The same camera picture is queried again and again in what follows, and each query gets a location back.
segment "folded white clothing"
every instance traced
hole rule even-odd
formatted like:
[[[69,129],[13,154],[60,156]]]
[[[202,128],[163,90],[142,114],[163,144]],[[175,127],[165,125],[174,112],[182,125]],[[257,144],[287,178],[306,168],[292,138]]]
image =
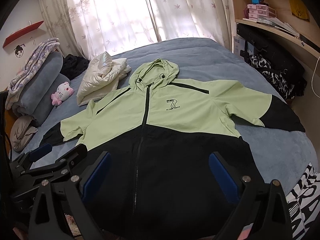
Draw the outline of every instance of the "folded white clothing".
[[[126,58],[112,60],[105,51],[89,63],[82,78],[78,93],[77,104],[86,105],[90,100],[97,101],[108,93],[116,90],[119,80],[127,76],[131,70]]]

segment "metal bolt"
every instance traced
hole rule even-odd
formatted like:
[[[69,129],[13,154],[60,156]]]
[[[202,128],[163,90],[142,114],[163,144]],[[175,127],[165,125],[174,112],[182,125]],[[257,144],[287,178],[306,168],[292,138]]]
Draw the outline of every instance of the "metal bolt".
[[[242,180],[244,181],[244,182],[250,182],[251,181],[251,178],[249,177],[249,176],[243,176],[242,177]]]
[[[47,186],[48,184],[49,184],[49,181],[47,179],[44,179],[43,181],[41,181],[42,186]]]
[[[78,175],[73,175],[72,177],[71,177],[71,181],[72,182],[77,182],[79,180],[79,176]]]
[[[277,186],[277,187],[280,186],[280,182],[279,182],[279,180],[277,180],[277,179],[273,180],[273,181],[272,181],[272,184],[275,185],[275,186]]]

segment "gray pillow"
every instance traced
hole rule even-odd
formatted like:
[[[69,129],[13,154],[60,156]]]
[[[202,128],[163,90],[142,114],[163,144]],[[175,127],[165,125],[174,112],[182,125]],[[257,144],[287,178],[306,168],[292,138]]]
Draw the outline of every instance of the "gray pillow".
[[[44,94],[48,91],[62,68],[62,55],[54,51],[50,53],[35,76],[22,90],[19,100],[12,105],[16,116],[31,115]]]
[[[70,80],[66,76],[59,74],[48,91],[44,94],[43,98],[40,100],[38,106],[32,114],[33,126],[38,127],[43,124],[45,119],[47,119],[53,108],[51,94],[54,94],[57,91],[58,86],[64,82],[70,83]]]

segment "white cable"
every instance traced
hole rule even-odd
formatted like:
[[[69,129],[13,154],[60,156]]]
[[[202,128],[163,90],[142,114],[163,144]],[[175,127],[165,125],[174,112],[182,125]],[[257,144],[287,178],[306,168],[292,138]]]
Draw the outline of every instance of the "white cable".
[[[316,94],[316,92],[313,90],[313,77],[315,76],[315,72],[316,72],[316,69],[317,69],[317,65],[318,65],[319,59],[320,59],[320,56],[319,56],[319,58],[318,58],[318,60],[317,60],[316,67],[315,67],[315,71],[313,72],[313,75],[312,75],[312,78],[311,78],[311,88],[312,88],[312,91],[314,92],[314,94],[315,94],[317,97],[320,98],[320,96],[318,96],[318,95]]]

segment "gray folded cloth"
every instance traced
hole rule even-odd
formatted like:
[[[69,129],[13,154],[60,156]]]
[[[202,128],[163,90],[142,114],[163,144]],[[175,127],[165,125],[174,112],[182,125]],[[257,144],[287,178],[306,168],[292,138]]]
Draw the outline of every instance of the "gray folded cloth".
[[[66,76],[59,74],[50,86],[50,88],[48,89],[48,91],[44,94],[38,106],[31,114],[31,116],[33,117],[33,121],[31,122],[31,124],[33,126],[38,127],[41,124],[43,124],[45,119],[47,119],[48,115],[50,114],[53,108],[51,94],[55,93],[57,91],[58,86],[64,82],[70,83],[70,80]]]
[[[34,77],[25,85],[19,100],[12,105],[16,116],[32,115],[62,68],[62,55],[50,53]]]
[[[14,122],[10,133],[13,150],[22,151],[38,131],[37,128],[30,125],[31,121],[32,116],[21,116]]]

